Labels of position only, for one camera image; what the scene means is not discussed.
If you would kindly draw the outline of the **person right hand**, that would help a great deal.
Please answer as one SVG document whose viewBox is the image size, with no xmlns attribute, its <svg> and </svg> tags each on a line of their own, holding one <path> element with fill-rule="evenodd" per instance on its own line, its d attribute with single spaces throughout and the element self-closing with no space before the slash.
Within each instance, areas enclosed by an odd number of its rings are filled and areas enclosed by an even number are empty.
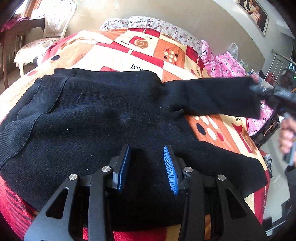
<svg viewBox="0 0 296 241">
<path fill-rule="evenodd" d="M 295 120 L 293 118 L 285 118 L 281 122 L 279 148 L 283 155 L 287 155 L 295 142 Z"/>
</svg>

